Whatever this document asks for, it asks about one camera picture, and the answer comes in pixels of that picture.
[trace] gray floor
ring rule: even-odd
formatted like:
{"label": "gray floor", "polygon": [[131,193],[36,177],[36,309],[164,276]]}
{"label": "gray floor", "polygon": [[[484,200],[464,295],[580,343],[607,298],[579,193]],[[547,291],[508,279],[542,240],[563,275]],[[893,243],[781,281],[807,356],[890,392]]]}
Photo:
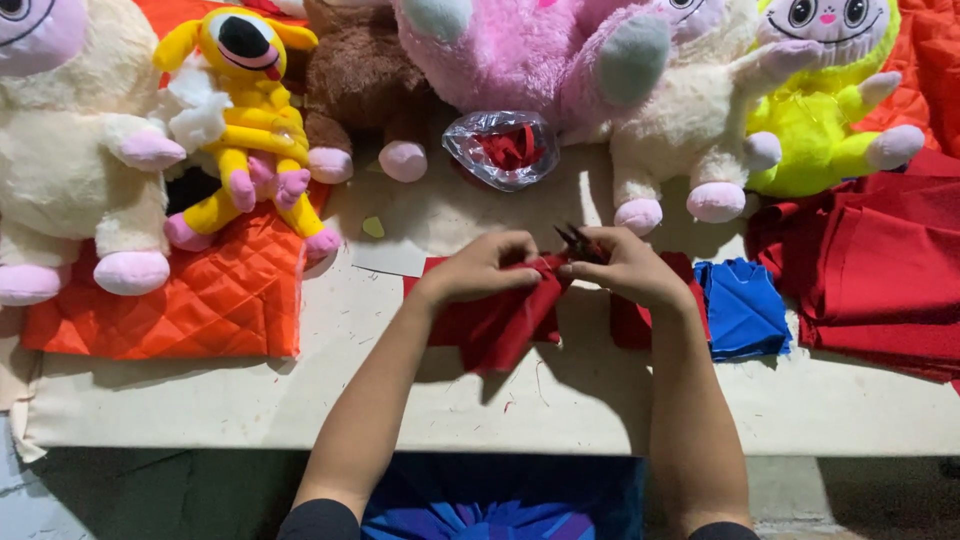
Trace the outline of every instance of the gray floor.
{"label": "gray floor", "polygon": [[[270,538],[305,462],[285,452],[57,449],[25,467],[6,422],[0,540]],[[943,474],[944,460],[758,457],[748,466],[764,538],[960,540],[960,479]],[[656,495],[648,500],[657,538]]]}

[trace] black scissors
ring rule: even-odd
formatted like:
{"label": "black scissors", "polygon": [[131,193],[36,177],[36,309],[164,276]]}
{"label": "black scissors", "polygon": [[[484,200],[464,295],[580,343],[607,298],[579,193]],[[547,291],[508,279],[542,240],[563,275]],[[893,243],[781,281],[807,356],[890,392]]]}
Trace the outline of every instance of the black scissors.
{"label": "black scissors", "polygon": [[566,242],[567,252],[570,253],[570,256],[575,260],[592,262],[593,264],[610,263],[610,254],[607,253],[607,250],[600,247],[600,244],[589,239],[576,227],[567,223],[566,231],[556,225],[553,228],[557,234],[560,235],[560,238]]}

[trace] blue cloth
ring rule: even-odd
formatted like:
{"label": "blue cloth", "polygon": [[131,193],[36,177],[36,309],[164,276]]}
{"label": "blue cloth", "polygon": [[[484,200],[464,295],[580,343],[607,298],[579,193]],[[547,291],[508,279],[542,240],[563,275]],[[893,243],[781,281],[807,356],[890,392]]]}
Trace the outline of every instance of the blue cloth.
{"label": "blue cloth", "polygon": [[643,460],[395,454],[368,540],[642,540]]}
{"label": "blue cloth", "polygon": [[693,275],[704,288],[714,361],[790,352],[786,307],[762,264],[742,258],[698,262]]}

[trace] plastic bag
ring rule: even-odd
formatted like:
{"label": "plastic bag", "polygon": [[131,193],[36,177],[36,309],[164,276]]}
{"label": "plastic bag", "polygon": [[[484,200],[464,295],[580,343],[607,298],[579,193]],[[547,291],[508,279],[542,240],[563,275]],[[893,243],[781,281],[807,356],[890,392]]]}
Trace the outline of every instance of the plastic bag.
{"label": "plastic bag", "polygon": [[560,162],[557,136],[536,112],[464,116],[444,132],[444,148],[484,184],[507,192],[539,182]]}

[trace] table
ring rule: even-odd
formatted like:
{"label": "table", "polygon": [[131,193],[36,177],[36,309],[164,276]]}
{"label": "table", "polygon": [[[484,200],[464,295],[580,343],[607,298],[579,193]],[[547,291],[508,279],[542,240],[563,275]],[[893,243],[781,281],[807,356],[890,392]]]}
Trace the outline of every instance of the table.
{"label": "table", "polygon": [[[375,154],[358,158],[358,169]],[[401,278],[350,266],[365,217],[387,216],[431,255],[483,231],[523,228],[558,249],[555,224],[607,223],[611,170],[603,146],[564,149],[547,181],[514,194],[466,184],[442,149],[404,185],[359,170],[335,191],[330,220],[348,246],[304,276],[301,354],[264,358],[111,362],[43,355],[33,398],[12,424],[28,459],[59,446],[307,449],[325,415],[401,302]],[[745,221],[693,223],[686,186],[664,187],[658,250],[697,259],[743,255]],[[402,450],[644,454],[651,374],[644,354],[609,338],[609,295],[576,284],[561,299],[563,344],[537,345],[514,372],[464,375],[453,350],[424,359],[403,420]],[[796,314],[788,313],[796,334]],[[841,356],[789,356],[716,366],[750,455],[960,454],[960,399],[949,385],[911,379]]]}

